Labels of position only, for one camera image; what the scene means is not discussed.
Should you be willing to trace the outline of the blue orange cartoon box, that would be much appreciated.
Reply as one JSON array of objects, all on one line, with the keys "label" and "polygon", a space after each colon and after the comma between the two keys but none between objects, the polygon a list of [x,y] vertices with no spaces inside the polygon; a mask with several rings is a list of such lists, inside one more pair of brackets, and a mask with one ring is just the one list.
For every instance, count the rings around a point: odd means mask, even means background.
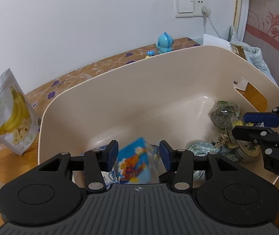
[{"label": "blue orange cartoon box", "polygon": [[119,150],[115,172],[120,184],[159,183],[159,147],[140,137]]}]

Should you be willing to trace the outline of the green checked cloth bundle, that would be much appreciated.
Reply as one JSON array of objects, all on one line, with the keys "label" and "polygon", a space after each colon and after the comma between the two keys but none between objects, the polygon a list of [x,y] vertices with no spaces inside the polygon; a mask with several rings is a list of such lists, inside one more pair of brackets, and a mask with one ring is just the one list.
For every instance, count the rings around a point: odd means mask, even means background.
[{"label": "green checked cloth bundle", "polygon": [[210,142],[195,142],[192,143],[192,145],[190,145],[188,150],[192,151],[196,156],[206,156],[209,152],[216,152],[233,162],[239,161],[238,157],[234,154],[233,150],[230,149],[227,145],[222,145],[216,148]]}]

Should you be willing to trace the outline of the green foil snack packet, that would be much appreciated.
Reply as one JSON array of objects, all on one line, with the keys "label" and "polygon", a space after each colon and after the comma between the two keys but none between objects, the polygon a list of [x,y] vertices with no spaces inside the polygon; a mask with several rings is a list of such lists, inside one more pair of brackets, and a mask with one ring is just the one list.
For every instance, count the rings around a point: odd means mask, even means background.
[{"label": "green foil snack packet", "polygon": [[224,130],[225,125],[232,117],[239,117],[240,105],[229,101],[218,101],[216,107],[210,112],[209,117],[213,124],[219,129]]}]

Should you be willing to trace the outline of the beige plastic storage bin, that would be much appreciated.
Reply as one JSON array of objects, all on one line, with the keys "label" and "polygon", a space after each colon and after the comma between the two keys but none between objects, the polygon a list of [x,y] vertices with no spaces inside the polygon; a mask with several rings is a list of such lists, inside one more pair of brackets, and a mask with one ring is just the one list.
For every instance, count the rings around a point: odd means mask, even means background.
[{"label": "beige plastic storage bin", "polygon": [[113,139],[125,147],[143,137],[174,149],[210,142],[219,132],[209,113],[218,101],[254,106],[234,87],[244,77],[279,106],[279,87],[238,55],[215,46],[176,50],[124,65],[59,94],[46,108],[38,162],[61,152],[80,155]]}]

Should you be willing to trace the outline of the light blue blanket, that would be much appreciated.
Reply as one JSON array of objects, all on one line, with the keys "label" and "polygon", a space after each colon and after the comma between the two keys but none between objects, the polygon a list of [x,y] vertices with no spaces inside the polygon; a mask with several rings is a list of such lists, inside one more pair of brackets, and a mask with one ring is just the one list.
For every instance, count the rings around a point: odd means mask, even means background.
[{"label": "light blue blanket", "polygon": [[[196,38],[196,39],[192,39],[194,40],[196,43],[198,43],[199,45],[203,45],[203,37],[201,38]],[[235,45],[239,45],[242,46],[244,51],[245,51],[245,55],[247,58],[247,62],[251,63],[252,65],[254,65],[254,67],[256,67],[257,69],[259,69],[262,73],[264,73],[275,85],[277,85],[277,82],[275,81],[275,79],[273,78],[273,76],[271,75],[271,72],[267,66],[267,64],[265,63],[265,61],[263,60],[263,56],[262,56],[262,51],[260,48],[258,47],[251,47],[250,45],[248,45],[245,42],[239,41],[238,36],[236,35],[236,31],[234,29],[233,26],[230,27],[230,31],[229,31],[229,40],[227,40],[230,44],[235,44]]]}]

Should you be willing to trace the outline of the gold snack bag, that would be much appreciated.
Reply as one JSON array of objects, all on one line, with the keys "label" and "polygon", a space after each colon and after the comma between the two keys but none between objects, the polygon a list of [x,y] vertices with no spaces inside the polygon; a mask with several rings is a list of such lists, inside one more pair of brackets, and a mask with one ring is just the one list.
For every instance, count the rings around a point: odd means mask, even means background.
[{"label": "gold snack bag", "polygon": [[244,60],[247,60],[245,51],[242,46],[231,44],[231,51],[235,53],[236,55],[240,56]]}]

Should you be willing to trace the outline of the floral table mat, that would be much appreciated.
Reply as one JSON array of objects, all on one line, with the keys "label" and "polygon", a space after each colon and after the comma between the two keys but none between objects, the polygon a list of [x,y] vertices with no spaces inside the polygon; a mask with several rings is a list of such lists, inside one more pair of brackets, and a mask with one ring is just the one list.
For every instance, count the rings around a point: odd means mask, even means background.
[{"label": "floral table mat", "polygon": [[195,124],[179,115],[158,120],[156,112],[185,96],[191,60],[199,47],[187,38],[179,39],[175,51],[145,58],[145,48],[131,56],[118,54],[70,72],[32,91],[27,100],[37,102],[44,117],[41,132],[28,148],[37,151],[41,139],[56,135],[53,146],[74,150],[109,143],[126,144],[139,136],[152,142],[167,139],[174,146],[185,145],[200,136]]}]

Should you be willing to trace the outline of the banana chips pouch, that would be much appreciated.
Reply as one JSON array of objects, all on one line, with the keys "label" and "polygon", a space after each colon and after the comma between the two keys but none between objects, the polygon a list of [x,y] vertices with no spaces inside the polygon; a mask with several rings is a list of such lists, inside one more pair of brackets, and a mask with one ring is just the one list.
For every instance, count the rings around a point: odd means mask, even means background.
[{"label": "banana chips pouch", "polygon": [[7,69],[0,76],[0,143],[23,155],[39,130],[39,117]]}]

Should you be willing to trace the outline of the white paper bag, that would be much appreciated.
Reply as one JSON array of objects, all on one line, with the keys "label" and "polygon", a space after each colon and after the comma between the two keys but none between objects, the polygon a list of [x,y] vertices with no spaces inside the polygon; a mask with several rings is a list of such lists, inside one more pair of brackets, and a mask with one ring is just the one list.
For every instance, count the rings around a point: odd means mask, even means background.
[{"label": "white paper bag", "polygon": [[203,45],[221,47],[231,51],[231,44],[228,41],[209,34],[203,35]]}]

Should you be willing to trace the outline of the small blue mushroom toy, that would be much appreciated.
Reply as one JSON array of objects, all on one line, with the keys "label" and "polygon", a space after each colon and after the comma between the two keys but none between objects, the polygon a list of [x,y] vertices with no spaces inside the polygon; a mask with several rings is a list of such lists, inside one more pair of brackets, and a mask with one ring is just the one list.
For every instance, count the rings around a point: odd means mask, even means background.
[{"label": "small blue mushroom toy", "polygon": [[150,51],[148,51],[147,53],[146,53],[146,56],[145,56],[145,58],[147,59],[147,58],[151,58],[151,57],[153,57],[155,55],[155,51],[154,50],[150,50]]}]

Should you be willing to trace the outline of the blue cartoon figurine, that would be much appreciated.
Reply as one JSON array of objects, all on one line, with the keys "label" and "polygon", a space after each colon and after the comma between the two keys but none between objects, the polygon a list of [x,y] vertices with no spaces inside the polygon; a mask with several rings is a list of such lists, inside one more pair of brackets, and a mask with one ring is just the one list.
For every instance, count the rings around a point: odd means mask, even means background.
[{"label": "blue cartoon figurine", "polygon": [[156,43],[156,48],[159,54],[164,54],[171,52],[173,50],[172,45],[174,44],[174,39],[167,33],[160,35]]}]

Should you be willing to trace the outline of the white bed headboard frame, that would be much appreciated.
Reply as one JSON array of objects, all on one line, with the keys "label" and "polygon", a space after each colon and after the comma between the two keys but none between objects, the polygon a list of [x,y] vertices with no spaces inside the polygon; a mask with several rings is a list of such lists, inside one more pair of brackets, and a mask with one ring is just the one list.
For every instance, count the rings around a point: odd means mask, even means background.
[{"label": "white bed headboard frame", "polygon": [[250,0],[236,0],[233,27],[240,41],[244,40]]}]

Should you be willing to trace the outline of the white wall switch socket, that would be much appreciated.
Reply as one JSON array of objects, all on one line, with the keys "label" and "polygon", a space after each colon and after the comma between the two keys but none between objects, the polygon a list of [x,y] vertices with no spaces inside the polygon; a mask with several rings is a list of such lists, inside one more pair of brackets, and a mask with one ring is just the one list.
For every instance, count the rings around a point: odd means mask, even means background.
[{"label": "white wall switch socket", "polygon": [[203,6],[208,7],[208,0],[174,0],[176,18],[202,17]]}]

